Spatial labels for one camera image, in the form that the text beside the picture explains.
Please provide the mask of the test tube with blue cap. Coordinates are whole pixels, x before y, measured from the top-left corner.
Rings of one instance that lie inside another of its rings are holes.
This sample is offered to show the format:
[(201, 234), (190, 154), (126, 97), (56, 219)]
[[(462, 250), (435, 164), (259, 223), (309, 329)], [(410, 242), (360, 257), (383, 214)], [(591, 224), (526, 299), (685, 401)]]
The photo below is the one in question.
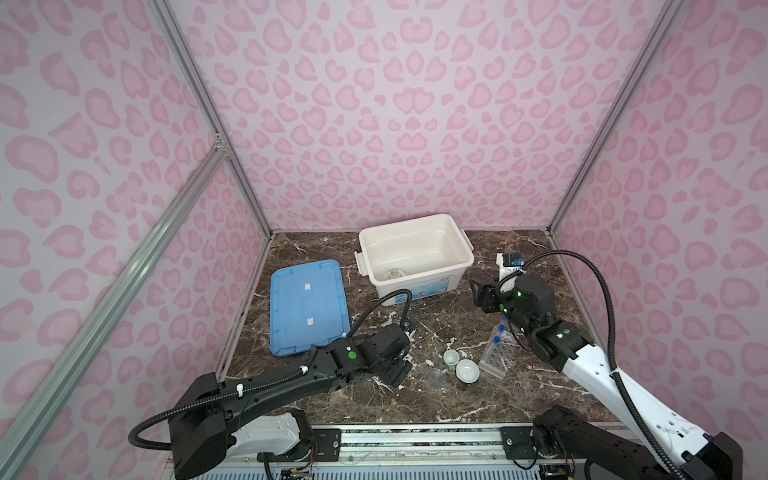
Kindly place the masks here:
[(495, 336), (492, 341), (492, 351), (490, 358), (494, 362), (500, 362), (504, 356), (504, 343), (500, 336)]

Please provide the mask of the clear plastic test tube rack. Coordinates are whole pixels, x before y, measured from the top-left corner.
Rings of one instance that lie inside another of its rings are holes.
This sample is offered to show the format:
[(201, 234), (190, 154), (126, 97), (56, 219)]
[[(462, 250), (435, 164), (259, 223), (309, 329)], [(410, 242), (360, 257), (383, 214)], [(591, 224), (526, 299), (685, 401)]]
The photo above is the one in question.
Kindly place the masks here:
[(491, 333), (479, 360), (479, 369), (497, 379), (504, 379), (512, 369), (520, 345), (506, 325), (499, 324)]

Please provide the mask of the clear glass flask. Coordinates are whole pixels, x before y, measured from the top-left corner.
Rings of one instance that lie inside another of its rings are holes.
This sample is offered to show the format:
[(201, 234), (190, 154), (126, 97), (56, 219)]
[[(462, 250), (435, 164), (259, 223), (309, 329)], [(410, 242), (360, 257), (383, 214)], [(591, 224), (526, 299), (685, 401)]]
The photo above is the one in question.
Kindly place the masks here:
[(401, 269), (392, 268), (383, 275), (383, 279), (385, 281), (390, 281), (390, 280), (405, 278), (406, 276), (407, 274)]

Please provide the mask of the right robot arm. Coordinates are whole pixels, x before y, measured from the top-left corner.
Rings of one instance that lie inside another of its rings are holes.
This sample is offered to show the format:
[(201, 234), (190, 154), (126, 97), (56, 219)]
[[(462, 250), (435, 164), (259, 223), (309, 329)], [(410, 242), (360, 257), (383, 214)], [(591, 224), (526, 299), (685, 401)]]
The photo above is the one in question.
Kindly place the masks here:
[(539, 458), (580, 457), (622, 479), (740, 479), (744, 454), (728, 434), (712, 435), (685, 419), (617, 365), (572, 322), (556, 315), (553, 289), (539, 276), (514, 272), (514, 286), (470, 283), (473, 302), (499, 312), (503, 332), (523, 336), (528, 350), (576, 382), (636, 436), (632, 442), (553, 406), (533, 421), (527, 446)]

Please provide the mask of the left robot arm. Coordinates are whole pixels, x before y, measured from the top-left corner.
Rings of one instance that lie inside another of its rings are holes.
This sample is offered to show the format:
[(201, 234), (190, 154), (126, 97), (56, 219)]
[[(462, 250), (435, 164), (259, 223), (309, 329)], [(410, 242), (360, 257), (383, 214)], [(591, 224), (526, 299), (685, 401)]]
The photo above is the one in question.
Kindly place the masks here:
[(198, 377), (169, 419), (174, 473), (191, 479), (218, 466), (235, 445), (235, 432), (300, 399), (331, 393), (372, 377), (396, 387), (412, 368), (407, 334), (391, 324), (373, 335), (339, 338), (314, 347), (305, 361), (256, 377), (219, 382)]

